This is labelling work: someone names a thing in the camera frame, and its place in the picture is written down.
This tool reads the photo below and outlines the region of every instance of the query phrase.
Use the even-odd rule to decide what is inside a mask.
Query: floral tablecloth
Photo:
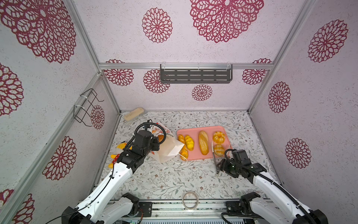
[[[127,142],[134,129],[149,119],[163,123],[173,134],[185,128],[223,126],[233,148],[246,150],[252,163],[261,163],[276,178],[245,111],[146,112],[129,123],[123,120],[125,114],[118,125],[102,179],[110,171],[107,165],[112,162],[110,155],[116,153],[117,145]],[[182,163],[179,156],[173,161]],[[172,161],[160,164],[148,156],[143,165],[116,192],[115,199],[127,192],[140,199],[181,199],[186,191],[195,191],[200,199],[239,198],[251,191],[263,195],[244,178],[232,178],[223,172],[216,177],[213,159],[189,161],[180,165]]]

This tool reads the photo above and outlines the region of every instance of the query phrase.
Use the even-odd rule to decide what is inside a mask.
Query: black wire rack
[[[92,101],[89,101],[88,100],[88,98],[91,96],[91,94],[94,96],[94,98],[92,99]],[[84,121],[83,121],[83,119],[84,119],[84,117],[85,117],[85,115],[87,114],[89,117],[91,117],[91,115],[88,113],[88,110],[91,108],[91,106],[94,108],[94,106],[93,106],[93,101],[96,99],[98,102],[103,102],[104,100],[99,100],[98,98],[97,98],[97,93],[96,93],[96,91],[94,90],[94,89],[88,89],[88,90],[86,90],[84,93],[82,93],[80,96],[82,96],[82,97],[84,97],[84,98],[86,98],[86,101],[85,102],[89,102],[89,106],[88,106],[88,108],[87,109],[85,109],[84,107],[83,107],[83,105],[84,105],[84,103],[85,102],[83,102],[83,104],[82,105],[74,105],[73,106],[73,117],[74,117],[74,119],[76,120],[76,121],[78,121],[79,123],[84,123],[84,125],[86,125],[87,127],[92,127],[92,125],[87,125]],[[79,117],[79,116],[77,116],[81,111],[84,111],[84,115],[82,116],[82,118],[81,117]]]

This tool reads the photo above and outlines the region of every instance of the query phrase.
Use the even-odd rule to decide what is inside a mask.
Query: large red mandala
[[[286,156],[290,164],[305,168],[311,162],[311,151],[308,145],[299,138],[293,138],[286,145]]]
[[[13,192],[14,190],[6,189],[5,191],[0,193],[0,209],[4,206],[5,202],[8,200],[8,198]]]
[[[35,200],[32,199],[32,194],[28,194],[26,201],[24,201],[20,207],[20,210],[16,213],[11,224],[28,224],[32,220],[32,214],[35,211]]]
[[[100,105],[93,107],[91,111],[91,122],[96,129],[103,127],[105,123],[105,113]]]
[[[0,0],[0,15],[36,56],[62,63],[74,54],[76,32],[62,0]]]
[[[192,97],[198,101],[204,101],[209,99],[213,90],[210,86],[205,84],[197,85],[192,91]]]
[[[160,81],[160,71],[158,69],[150,70],[143,77],[144,85],[149,91],[161,93],[169,89],[170,84],[163,84]]]
[[[0,63],[0,116],[10,114],[21,105],[23,91],[17,75]]]
[[[260,58],[255,60],[253,63],[271,63],[272,61],[267,58]],[[242,80],[250,85],[260,83],[263,77],[266,75],[267,70],[265,69],[245,69],[242,74]]]
[[[285,82],[278,82],[272,88],[268,95],[268,105],[275,113],[282,112],[290,102],[290,88]]]
[[[308,56],[311,61],[326,61],[337,54],[347,39],[347,32],[347,24],[339,19],[319,28],[308,46]]]
[[[228,42],[257,19],[263,0],[190,0],[193,26],[206,40]]]
[[[168,14],[158,8],[151,8],[144,14],[142,27],[145,35],[154,43],[166,41],[173,29]]]
[[[120,60],[111,59],[107,63],[124,63]],[[133,81],[133,71],[131,69],[106,69],[103,70],[109,81],[119,86],[129,85]]]
[[[76,162],[76,151],[75,143],[70,137],[66,136],[51,157],[51,161],[42,171],[42,174],[45,175],[46,179],[51,180],[64,178],[73,168],[74,162]]]

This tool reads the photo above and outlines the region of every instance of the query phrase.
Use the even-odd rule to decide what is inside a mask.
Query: paper bag
[[[167,135],[165,141],[159,145],[159,151],[151,151],[149,156],[157,160],[159,163],[164,163],[169,159],[174,158],[183,146],[184,143],[181,143],[174,137]]]

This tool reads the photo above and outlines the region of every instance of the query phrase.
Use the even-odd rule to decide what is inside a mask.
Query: tray
[[[209,138],[209,153],[207,155],[203,155],[200,151],[199,147],[199,132],[205,131],[208,134]],[[188,160],[196,160],[196,159],[208,159],[213,157],[213,152],[211,149],[211,142],[213,142],[214,146],[216,143],[213,141],[213,134],[215,132],[222,132],[225,134],[225,142],[221,145],[226,149],[232,148],[229,138],[227,137],[225,128],[222,126],[212,126],[212,127],[201,127],[201,128],[188,128],[188,129],[180,129],[176,132],[176,136],[178,137],[180,134],[184,137],[189,135],[194,140],[194,149],[193,151],[188,150]]]

